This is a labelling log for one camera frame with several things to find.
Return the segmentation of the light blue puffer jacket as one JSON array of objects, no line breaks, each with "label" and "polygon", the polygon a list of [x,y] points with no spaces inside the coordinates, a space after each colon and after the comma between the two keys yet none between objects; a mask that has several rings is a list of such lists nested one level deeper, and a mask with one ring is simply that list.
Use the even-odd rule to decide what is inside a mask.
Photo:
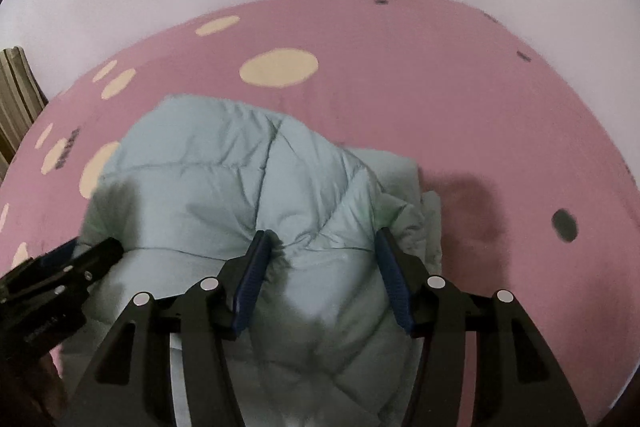
[{"label": "light blue puffer jacket", "polygon": [[247,425],[397,426],[421,345],[388,304],[382,228],[442,269],[440,199],[420,189],[413,160],[337,146],[262,108],[166,98],[122,138],[90,199],[80,248],[114,237],[125,254],[62,347],[63,381],[77,387],[133,295],[183,293],[269,230],[250,326],[224,347]]}]

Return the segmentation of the pink polka-dot bed sheet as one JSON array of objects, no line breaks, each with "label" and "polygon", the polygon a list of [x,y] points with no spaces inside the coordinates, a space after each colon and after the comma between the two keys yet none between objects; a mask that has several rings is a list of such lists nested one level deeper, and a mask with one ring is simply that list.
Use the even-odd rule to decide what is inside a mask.
[{"label": "pink polka-dot bed sheet", "polygon": [[266,0],[92,60],[2,183],[4,267],[77,233],[96,154],[175,93],[414,159],[442,198],[447,277],[510,288],[588,421],[605,418],[639,358],[637,181],[577,94],[496,20],[448,0]]}]

